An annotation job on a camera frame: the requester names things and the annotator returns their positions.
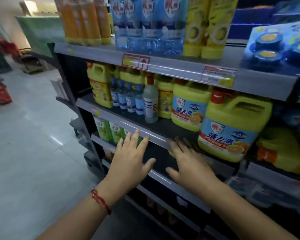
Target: bracelet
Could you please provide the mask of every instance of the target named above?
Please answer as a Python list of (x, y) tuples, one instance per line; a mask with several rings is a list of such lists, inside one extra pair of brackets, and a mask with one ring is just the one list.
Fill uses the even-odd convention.
[(98, 204), (103, 205), (107, 209), (108, 215), (111, 215), (109, 206), (107, 205), (106, 201), (98, 195), (98, 191), (92, 188), (91, 193), (92, 198), (94, 198)]

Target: tiled floor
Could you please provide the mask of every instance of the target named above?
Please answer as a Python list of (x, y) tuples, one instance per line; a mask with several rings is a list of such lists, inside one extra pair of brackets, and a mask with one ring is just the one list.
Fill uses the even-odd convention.
[[(77, 115), (56, 101), (57, 70), (3, 75), (13, 103), (0, 106), (0, 240), (31, 240), (66, 214), (99, 179), (87, 168), (69, 125)], [(124, 200), (97, 230), (98, 239), (167, 239)]]

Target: person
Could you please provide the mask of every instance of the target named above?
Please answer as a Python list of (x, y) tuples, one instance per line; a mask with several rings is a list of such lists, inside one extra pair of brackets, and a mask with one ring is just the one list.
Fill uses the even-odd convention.
[[(109, 172), (96, 187), (97, 195), (104, 199), (109, 208), (138, 186), (156, 161), (151, 158), (145, 165), (142, 164), (150, 137), (145, 137), (138, 146), (139, 133), (139, 130), (133, 136), (128, 133), (124, 141), (119, 141)], [(221, 182), (204, 157), (192, 147), (178, 138), (176, 142), (170, 140), (169, 144), (179, 168), (179, 172), (167, 168), (170, 177), (204, 201), (240, 239), (297, 239)], [(36, 240), (91, 239), (107, 215), (107, 208), (97, 203), (90, 193)]]

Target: right hand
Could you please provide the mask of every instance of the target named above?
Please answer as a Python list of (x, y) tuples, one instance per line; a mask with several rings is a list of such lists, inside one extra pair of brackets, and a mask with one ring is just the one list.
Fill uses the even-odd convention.
[(188, 148), (176, 137), (176, 142), (169, 140), (169, 145), (176, 157), (179, 172), (166, 168), (170, 177), (190, 193), (200, 197), (211, 193), (221, 181), (205, 161), (202, 154)]

